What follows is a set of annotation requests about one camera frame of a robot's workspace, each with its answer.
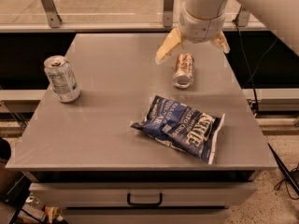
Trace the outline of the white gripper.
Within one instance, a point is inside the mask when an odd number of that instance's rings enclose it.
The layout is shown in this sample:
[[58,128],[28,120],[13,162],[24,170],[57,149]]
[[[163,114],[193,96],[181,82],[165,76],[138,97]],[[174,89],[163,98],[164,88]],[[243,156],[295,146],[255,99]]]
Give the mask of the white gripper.
[[214,47],[228,54],[230,47],[222,32],[224,21],[224,13],[220,14],[217,18],[200,20],[195,18],[187,10],[186,6],[183,6],[179,15],[178,27],[171,30],[163,44],[157,50],[155,62],[162,64],[172,56],[178,55],[183,50],[184,39],[193,43],[207,42],[210,40],[210,43]]

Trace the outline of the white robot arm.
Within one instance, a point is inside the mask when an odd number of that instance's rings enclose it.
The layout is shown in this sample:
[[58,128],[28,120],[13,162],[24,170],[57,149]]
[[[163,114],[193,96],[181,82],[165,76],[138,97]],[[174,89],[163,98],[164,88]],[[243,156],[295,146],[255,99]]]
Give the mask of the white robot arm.
[[[236,0],[264,24],[292,51],[299,54],[299,0]],[[172,29],[156,52],[163,63],[177,52],[183,42],[217,39],[226,18],[228,0],[185,0],[178,27]]]

